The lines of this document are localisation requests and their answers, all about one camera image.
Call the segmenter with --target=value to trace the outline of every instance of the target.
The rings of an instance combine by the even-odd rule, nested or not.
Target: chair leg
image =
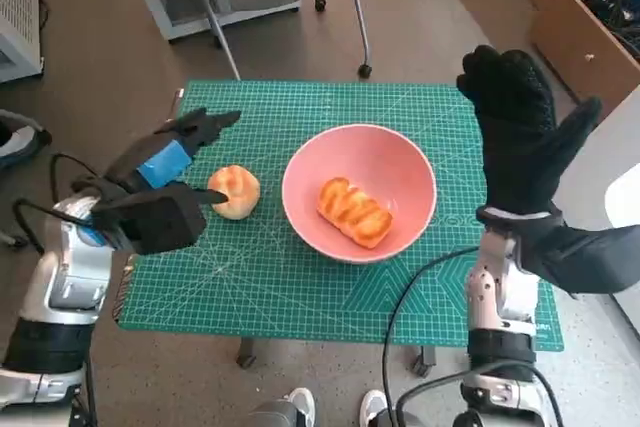
[[[20,250],[22,247],[27,245],[27,241],[22,237],[9,235],[0,230],[0,244],[9,247],[12,250]]]
[[[324,12],[327,8],[327,0],[315,0],[316,12]]]
[[[360,35],[362,35],[362,46],[364,47],[364,63],[358,69],[358,75],[368,79],[371,75],[371,52],[369,49],[369,39],[367,38],[367,29],[364,24],[364,14],[362,13],[362,5],[360,0],[353,0],[356,4],[356,13],[358,14],[358,24],[360,25]]]
[[[227,38],[224,36],[224,33],[222,32],[222,28],[220,27],[220,24],[218,23],[218,17],[216,16],[215,12],[213,11],[213,8],[211,7],[210,1],[209,0],[202,0],[202,3],[204,4],[204,8],[205,8],[205,11],[207,13],[207,18],[209,19],[209,25],[211,26],[211,32],[220,41],[222,49],[224,50],[224,53],[227,56],[227,60],[229,61],[229,65],[231,66],[231,70],[233,70],[233,75],[235,76],[236,80],[241,80],[240,79],[240,74],[238,73],[238,68],[236,67],[236,62],[235,62],[235,60],[233,60],[233,55],[231,55],[231,50],[229,49],[229,44],[227,44]]]

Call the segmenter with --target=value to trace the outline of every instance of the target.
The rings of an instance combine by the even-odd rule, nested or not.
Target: cable bundle
[[[640,62],[640,0],[585,0],[587,7]]]

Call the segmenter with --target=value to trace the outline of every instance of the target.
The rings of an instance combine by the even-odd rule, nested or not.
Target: green cutting mat
[[[412,273],[445,252],[476,245],[474,212],[484,201],[480,135],[469,102],[452,87],[413,84],[192,82],[182,113],[242,110],[184,175],[205,187],[216,169],[241,164],[262,184],[242,222],[206,208],[197,245],[139,259],[120,315],[126,329],[349,342],[382,342],[390,312]],[[397,130],[431,161],[436,214],[403,254],[371,266],[316,253],[290,227],[281,204],[287,162],[306,140],[341,124]],[[395,342],[464,346],[464,279],[473,255],[427,273],[400,316]],[[538,349],[563,350],[551,288],[540,288]]]

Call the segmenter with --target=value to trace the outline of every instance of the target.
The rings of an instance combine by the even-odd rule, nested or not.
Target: black cable
[[[640,0],[584,0],[614,37],[640,61]]]
[[[451,260],[455,257],[459,257],[461,255],[469,254],[471,252],[475,252],[478,250],[478,247],[468,247],[466,249],[457,250],[455,252],[451,252],[449,254],[441,255],[437,259],[432,260],[427,265],[422,267],[411,279],[411,282],[407,285],[400,297],[400,300],[396,304],[396,307],[393,309],[393,313],[391,314],[391,319],[389,320],[389,328],[387,329],[387,335],[384,339],[384,347],[382,349],[382,386],[384,388],[384,396],[387,399],[387,406],[389,413],[389,420],[391,421],[391,425],[393,427],[397,427],[396,418],[393,415],[393,400],[391,399],[391,390],[389,388],[389,375],[388,375],[388,363],[389,363],[389,345],[391,344],[391,336],[393,335],[393,328],[395,327],[396,319],[402,306],[404,305],[404,301],[409,295],[412,287],[420,280],[422,275],[427,272],[429,269],[435,267],[436,265],[445,262],[447,260]]]
[[[87,385],[87,402],[89,403],[90,424],[98,427],[98,414],[96,413],[95,393],[93,391],[93,370],[91,366],[91,354],[87,354],[85,384]]]
[[[32,209],[38,210],[38,211],[40,211],[40,212],[42,212],[44,214],[50,215],[50,216],[55,217],[57,219],[64,220],[66,222],[71,222],[73,224],[80,225],[82,227],[94,228],[91,225],[91,223],[86,221],[86,220],[79,219],[79,218],[73,217],[71,215],[67,215],[64,212],[59,212],[57,210],[47,209],[47,208],[42,207],[42,206],[40,206],[38,204],[34,204],[29,199],[24,199],[24,198],[18,199],[13,203],[13,205],[11,207],[12,210],[13,210],[13,215],[14,215],[14,217],[16,219],[17,224],[23,230],[24,235],[27,237],[27,239],[29,240],[29,242],[31,243],[33,248],[40,255],[44,254],[44,247],[42,246],[42,244],[38,240],[38,237],[36,236],[36,234],[33,232],[33,229],[29,226],[29,223],[24,218],[24,215],[22,214],[22,207],[31,207]]]
[[[88,427],[98,427],[89,418],[90,417],[89,409],[87,409],[87,407],[84,405],[84,402],[82,401],[82,398],[80,397],[80,395],[75,395],[73,397],[73,400],[76,402],[77,408],[82,412],[82,415],[83,415],[83,418],[84,418],[84,426],[85,427],[87,427],[87,426]]]
[[[92,169],[87,164],[75,158],[74,156],[69,154],[64,154],[62,152],[53,154],[53,156],[51,157],[51,160],[49,161],[49,187],[51,189],[51,199],[53,200],[54,204],[57,204],[58,202],[60,202],[60,195],[58,191],[58,179],[57,179],[57,173],[56,173],[56,167],[60,159],[69,159],[75,162],[76,164],[84,167],[88,172],[90,172],[94,176],[99,177],[95,169]]]
[[[436,387],[442,387],[452,382],[462,380],[464,377],[470,374],[482,375],[482,374],[486,374],[488,372],[494,371],[496,369],[500,369],[502,367],[516,367],[516,366],[529,370],[538,378],[540,383],[544,386],[545,390],[547,391],[547,395],[549,396],[549,401],[551,402],[551,407],[553,408],[553,413],[556,417],[557,427],[564,427],[564,421],[562,419],[562,413],[560,412],[560,406],[558,405],[558,399],[556,399],[556,396],[553,392],[553,389],[551,388],[551,384],[549,383],[549,381],[545,378],[542,372],[536,369],[533,365],[531,365],[528,362],[522,362],[519,360],[501,360],[498,362],[493,362],[491,364],[486,364],[486,365],[483,365],[482,367],[478,367],[477,369],[466,370],[464,372],[459,372],[457,374],[441,377],[440,379],[431,380],[429,382],[420,384],[414,387],[413,389],[408,390],[407,392],[402,394],[402,396],[400,396],[400,398],[398,399],[398,403],[396,405],[396,409],[398,413],[398,423],[400,424],[400,427],[406,427],[407,425],[404,419],[405,404],[409,402],[412,398],[416,397],[417,395],[420,395],[426,392],[427,390],[435,389]]]
[[[42,20],[40,21],[40,30],[43,30],[49,21],[49,13],[51,9],[49,8],[49,4],[45,0],[38,0],[38,3],[42,7]]]

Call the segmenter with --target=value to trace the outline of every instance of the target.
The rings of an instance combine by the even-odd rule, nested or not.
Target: bowl
[[[391,211],[391,230],[374,249],[353,242],[316,210],[322,186],[334,177],[346,177]],[[295,153],[282,180],[282,202],[291,226],[318,252],[349,263],[379,262],[424,232],[436,206],[435,176],[405,136],[378,125],[344,125],[316,135]]]

